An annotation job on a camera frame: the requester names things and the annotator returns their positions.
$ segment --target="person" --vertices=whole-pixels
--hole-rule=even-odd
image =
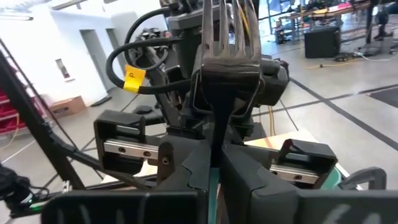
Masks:
[[[382,12],[377,14],[377,16],[385,17],[391,14],[398,14],[398,0],[396,0],[394,3],[390,4],[389,6],[385,7]],[[392,37],[392,36],[393,36],[392,32],[390,33],[386,32],[386,25],[381,24],[379,27],[379,33],[373,39],[383,40],[384,37]]]

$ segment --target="cardboard box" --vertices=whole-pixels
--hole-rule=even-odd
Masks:
[[[77,114],[86,108],[81,96],[58,101],[50,106],[50,111],[56,118]]]

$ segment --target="white wall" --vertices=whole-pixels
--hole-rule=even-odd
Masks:
[[[39,94],[50,95],[51,101],[74,97],[73,84],[63,81],[52,57],[47,33],[39,21],[0,21],[0,38]]]
[[[78,12],[50,11],[50,13],[65,46],[67,46],[64,64],[71,76],[76,78],[83,101],[86,105],[91,105],[106,96],[107,92],[80,30],[95,30],[101,46],[108,56],[114,50],[106,32],[106,29],[114,28],[111,19],[107,16],[89,16]],[[113,67],[119,78],[124,77],[117,60],[114,61]]]

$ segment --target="doorway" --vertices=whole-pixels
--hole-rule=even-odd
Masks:
[[[100,39],[97,36],[95,30],[80,30],[81,37],[83,38],[88,53],[94,63],[95,68],[101,78],[106,91],[110,91],[115,85],[109,80],[106,75],[106,55],[104,49],[101,46]]]
[[[106,29],[106,32],[108,33],[108,37],[111,41],[113,49],[117,49],[120,47],[118,39],[116,38],[116,34],[114,33],[114,29]],[[117,60],[119,61],[120,67],[122,68],[123,73],[125,73],[125,65],[127,65],[126,59],[124,58],[124,54],[119,54],[117,57]]]

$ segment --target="workbench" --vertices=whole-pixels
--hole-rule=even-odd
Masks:
[[[358,4],[355,7],[353,7],[350,4],[347,4],[347,5],[344,5],[343,7],[342,7],[342,5],[339,5],[339,6],[329,7],[327,9],[305,11],[302,14],[299,12],[292,12],[288,16],[280,17],[279,20],[281,21],[282,19],[287,19],[287,20],[291,21],[292,39],[296,40],[297,39],[296,33],[300,32],[300,28],[298,28],[298,30],[296,30],[296,24],[299,24],[298,19],[301,18],[301,16],[309,17],[312,19],[310,21],[310,29],[313,27],[313,19],[314,18],[326,18],[326,17],[335,17],[336,18],[336,26],[341,27],[343,25],[343,23],[341,21],[341,15],[347,14],[347,13],[352,13],[355,11],[362,11],[362,10],[368,9],[370,6],[371,6],[370,2],[366,2],[366,3]],[[356,27],[354,29],[346,30],[346,31],[342,32],[342,34],[346,34],[349,32],[355,32],[355,31],[361,30],[361,29],[367,29],[367,26]]]
[[[294,131],[291,133],[286,133],[286,134],[279,134],[276,136],[271,136],[268,138],[261,138],[257,140],[252,140],[248,141],[245,144],[250,145],[250,146],[257,146],[257,147],[267,147],[271,149],[281,149],[284,141],[286,139],[297,139],[301,141],[309,141],[309,142],[318,142],[312,135],[306,130],[301,130],[301,131]],[[349,176],[349,173],[342,168],[342,166],[337,163],[336,168],[339,170],[341,176],[343,179],[347,178]],[[136,177],[142,177],[145,175],[152,175],[157,173],[157,166],[152,166],[147,163],[147,161],[144,162],[144,165],[142,166],[142,169],[140,173],[136,174]],[[114,182],[118,181],[114,177],[111,177],[109,175],[105,176],[103,183],[109,183],[109,182]]]

